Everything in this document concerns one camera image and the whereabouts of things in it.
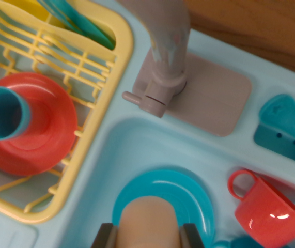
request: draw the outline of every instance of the blue plate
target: blue plate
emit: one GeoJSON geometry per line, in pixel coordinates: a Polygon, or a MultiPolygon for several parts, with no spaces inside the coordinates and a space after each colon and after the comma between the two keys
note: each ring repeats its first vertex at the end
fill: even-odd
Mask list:
{"type": "Polygon", "coordinates": [[[124,207],[142,196],[158,196],[175,208],[178,225],[194,223],[205,247],[215,235],[214,211],[207,193],[192,178],[174,170],[154,170],[129,182],[116,199],[113,224],[119,225],[124,207]]]}

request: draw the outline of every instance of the wooden surface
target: wooden surface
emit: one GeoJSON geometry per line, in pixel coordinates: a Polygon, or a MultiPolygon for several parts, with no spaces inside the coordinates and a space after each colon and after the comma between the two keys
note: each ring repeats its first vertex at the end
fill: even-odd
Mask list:
{"type": "Polygon", "coordinates": [[[192,27],[295,71],[295,0],[185,0],[192,27]]]}

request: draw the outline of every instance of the red plate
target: red plate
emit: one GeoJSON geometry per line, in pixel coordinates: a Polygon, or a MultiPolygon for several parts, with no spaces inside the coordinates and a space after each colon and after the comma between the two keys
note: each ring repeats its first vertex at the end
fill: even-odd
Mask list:
{"type": "Polygon", "coordinates": [[[17,73],[0,80],[29,104],[32,121],[21,136],[0,141],[0,169],[35,175],[58,164],[70,151],[77,128],[75,107],[53,80],[37,73],[17,73]]]}

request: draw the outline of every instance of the red mug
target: red mug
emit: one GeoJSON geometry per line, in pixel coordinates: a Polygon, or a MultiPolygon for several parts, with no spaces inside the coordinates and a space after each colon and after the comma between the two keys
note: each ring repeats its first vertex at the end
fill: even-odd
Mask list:
{"type": "Polygon", "coordinates": [[[234,172],[228,180],[228,190],[241,200],[235,211],[240,225],[265,248],[279,248],[295,239],[295,205],[263,178],[249,170],[234,172]],[[255,183],[244,197],[234,192],[234,180],[250,175],[255,183]]]}

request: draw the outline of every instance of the dish rack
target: dish rack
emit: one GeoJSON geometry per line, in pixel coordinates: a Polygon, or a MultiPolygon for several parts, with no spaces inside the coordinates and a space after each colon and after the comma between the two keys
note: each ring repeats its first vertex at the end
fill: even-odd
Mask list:
{"type": "Polygon", "coordinates": [[[0,74],[51,77],[74,102],[79,123],[72,149],[55,168],[28,177],[0,171],[0,212],[28,224],[47,221],[63,207],[133,48],[118,14],[86,0],[71,4],[116,40],[114,50],[66,30],[35,0],[0,0],[0,74]]]}

